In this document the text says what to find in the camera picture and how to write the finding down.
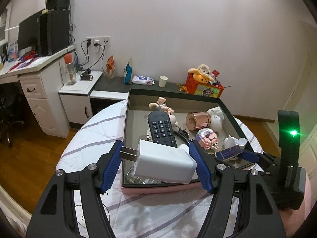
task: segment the green light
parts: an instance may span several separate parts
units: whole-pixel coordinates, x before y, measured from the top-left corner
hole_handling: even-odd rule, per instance
[[[290,131],[289,133],[290,133],[293,137],[298,134],[298,132],[297,132],[296,130]]]

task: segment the black countertop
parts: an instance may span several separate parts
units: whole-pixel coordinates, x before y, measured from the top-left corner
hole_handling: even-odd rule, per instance
[[[123,77],[114,77],[113,80],[109,81],[105,75],[97,80],[97,83],[92,88],[96,91],[112,91],[112,92],[122,92],[128,93],[131,88],[133,89],[145,89],[145,90],[157,90],[165,92],[175,92],[175,93],[184,93],[180,91],[180,87],[175,83],[167,82],[165,87],[159,86],[159,81],[154,81],[154,85],[140,85],[140,84],[124,84]]]

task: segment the drawer handle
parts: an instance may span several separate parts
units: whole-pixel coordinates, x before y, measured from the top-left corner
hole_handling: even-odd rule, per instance
[[[33,88],[32,90],[29,90],[29,88],[26,90],[26,92],[32,92],[35,91],[35,88]]]
[[[85,107],[85,115],[87,116],[87,118],[89,118],[89,116],[87,114],[87,107]]]

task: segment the copper container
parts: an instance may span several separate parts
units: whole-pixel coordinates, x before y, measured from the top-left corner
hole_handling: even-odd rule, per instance
[[[207,112],[188,113],[186,126],[190,131],[200,130],[210,125],[211,116]]]

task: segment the red box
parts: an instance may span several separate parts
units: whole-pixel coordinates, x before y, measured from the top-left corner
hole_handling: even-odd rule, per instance
[[[189,94],[200,96],[219,98],[222,91],[224,91],[224,87],[220,83],[218,86],[212,86],[210,84],[203,84],[195,81],[193,78],[193,73],[188,74],[185,86],[187,91],[189,91]]]

